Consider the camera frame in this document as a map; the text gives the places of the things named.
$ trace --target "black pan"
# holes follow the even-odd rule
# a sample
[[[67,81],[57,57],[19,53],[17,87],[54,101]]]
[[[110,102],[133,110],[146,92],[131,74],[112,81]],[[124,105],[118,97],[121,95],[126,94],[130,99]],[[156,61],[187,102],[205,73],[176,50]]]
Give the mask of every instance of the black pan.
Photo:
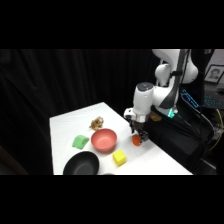
[[[68,161],[63,175],[97,175],[99,167],[99,159],[94,153],[81,152]]]

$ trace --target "red object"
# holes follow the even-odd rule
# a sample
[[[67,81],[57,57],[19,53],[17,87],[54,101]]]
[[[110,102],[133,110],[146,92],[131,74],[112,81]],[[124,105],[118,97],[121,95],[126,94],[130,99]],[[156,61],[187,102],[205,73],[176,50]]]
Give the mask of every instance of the red object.
[[[113,130],[100,129],[96,131],[91,137],[93,147],[102,153],[112,151],[117,142],[117,135]]]
[[[135,146],[141,145],[141,137],[139,135],[132,136],[132,142]]]

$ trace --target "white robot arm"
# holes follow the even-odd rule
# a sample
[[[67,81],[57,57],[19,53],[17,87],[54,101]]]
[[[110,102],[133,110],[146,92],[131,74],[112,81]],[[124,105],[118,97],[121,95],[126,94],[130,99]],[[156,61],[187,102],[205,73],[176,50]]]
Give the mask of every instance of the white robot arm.
[[[151,106],[154,105],[158,111],[168,116],[170,110],[176,107],[181,81],[191,83],[198,75],[198,70],[191,60],[191,52],[189,53],[190,57],[187,58],[185,49],[152,49],[152,51],[168,64],[157,67],[155,71],[157,86],[147,82],[137,85],[134,94],[134,107],[126,109],[124,113],[124,117],[130,122],[132,132],[136,130],[142,141],[148,139],[148,134],[143,127],[148,120]]]

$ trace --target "black background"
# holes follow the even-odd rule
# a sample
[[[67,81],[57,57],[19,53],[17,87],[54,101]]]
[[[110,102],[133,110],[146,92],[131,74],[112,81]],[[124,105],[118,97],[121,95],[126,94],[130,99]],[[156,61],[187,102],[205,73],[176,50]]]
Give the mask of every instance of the black background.
[[[122,115],[159,62],[150,49],[1,49],[0,145],[30,174],[53,174],[49,118],[100,102]]]

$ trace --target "pink bowl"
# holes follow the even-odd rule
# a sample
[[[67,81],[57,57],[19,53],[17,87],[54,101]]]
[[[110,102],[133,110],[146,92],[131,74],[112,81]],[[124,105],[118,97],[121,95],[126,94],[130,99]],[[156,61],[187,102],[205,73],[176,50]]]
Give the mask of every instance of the pink bowl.
[[[96,131],[91,137],[93,147],[102,153],[112,151],[117,141],[117,135],[110,129]]]

